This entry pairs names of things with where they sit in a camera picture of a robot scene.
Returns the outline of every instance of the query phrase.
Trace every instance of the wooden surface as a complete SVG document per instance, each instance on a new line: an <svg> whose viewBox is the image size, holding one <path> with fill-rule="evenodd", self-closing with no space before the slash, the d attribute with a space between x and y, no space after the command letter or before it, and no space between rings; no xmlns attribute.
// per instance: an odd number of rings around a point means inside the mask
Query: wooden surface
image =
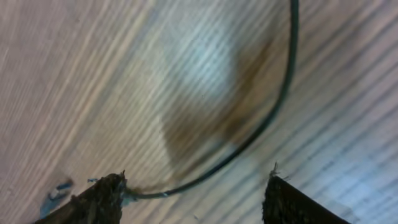
<svg viewBox="0 0 398 224"><path fill-rule="evenodd" d="M288 1L0 0L0 223L54 185L126 170L152 192L234 150L284 74ZM281 176L355 223L398 222L398 1L301 0L277 121L214 178L122 223L260 223Z"/></svg>

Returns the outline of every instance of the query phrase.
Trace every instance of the cord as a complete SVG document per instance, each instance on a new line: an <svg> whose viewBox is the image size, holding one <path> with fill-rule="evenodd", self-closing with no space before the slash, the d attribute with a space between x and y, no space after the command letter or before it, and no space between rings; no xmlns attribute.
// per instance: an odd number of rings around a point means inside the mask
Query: cord
<svg viewBox="0 0 398 224"><path fill-rule="evenodd" d="M280 111L284 101L286 100L289 92L290 84L292 83L295 69L295 61L297 54L297 42L299 40L299 0L290 0L290 41L289 41L289 54L287 60L287 68L285 71L285 78L279 91L277 100L274 106L268 113L268 115L260 122L260 125L253 131L253 133L227 158L221 161L219 164L214 166L209 171L205 172L199 178L188 182L180 187L172 190L166 190L164 192L154 194L139 194L128 190L126 193L128 197L134 199L153 199L153 198L164 198L175 194L182 193L186 190L190 190L197 185L203 183L210 177L214 176L218 171L227 166L231 161L237 158L242 152L248 149L251 144L269 127L269 125L275 120L278 112Z"/></svg>

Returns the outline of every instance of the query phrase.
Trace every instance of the curved cable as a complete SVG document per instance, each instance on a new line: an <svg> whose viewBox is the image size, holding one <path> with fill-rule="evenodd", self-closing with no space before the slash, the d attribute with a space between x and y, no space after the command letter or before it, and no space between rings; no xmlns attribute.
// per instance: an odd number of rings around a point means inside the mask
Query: curved cable
<svg viewBox="0 0 398 224"><path fill-rule="evenodd" d="M268 113L268 115L260 122L260 125L253 131L253 133L227 158L221 161L219 164L214 166L209 171L202 174L199 178L188 182L180 187L172 190L166 190L164 192L154 194L139 194L128 190L126 193L128 197L134 199L152 199L152 198L164 198L175 194L182 193L189 190L197 185L203 183L213 175L215 175L222 168L227 166L231 161L237 158L242 152L251 146L251 144L269 127L269 125L275 120L281 109L284 101L286 100L289 92L290 84L292 83L295 69L295 61L297 54L297 42L299 40L299 0L290 0L290 41L289 41L289 54L287 60L287 68L285 71L285 78L279 91L277 100L274 106Z"/></svg>

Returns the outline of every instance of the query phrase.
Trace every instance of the striped surface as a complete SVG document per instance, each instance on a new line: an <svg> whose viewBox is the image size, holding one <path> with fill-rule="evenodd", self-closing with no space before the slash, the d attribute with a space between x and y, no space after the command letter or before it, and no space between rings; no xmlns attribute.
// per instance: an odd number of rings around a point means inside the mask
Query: striped surface
<svg viewBox="0 0 398 224"><path fill-rule="evenodd" d="M269 171L356 223L397 223L398 1L301 0L297 76L277 121L200 187L122 223L260 223ZM0 223L70 176L186 182L267 113L288 1L1 0Z"/></svg>

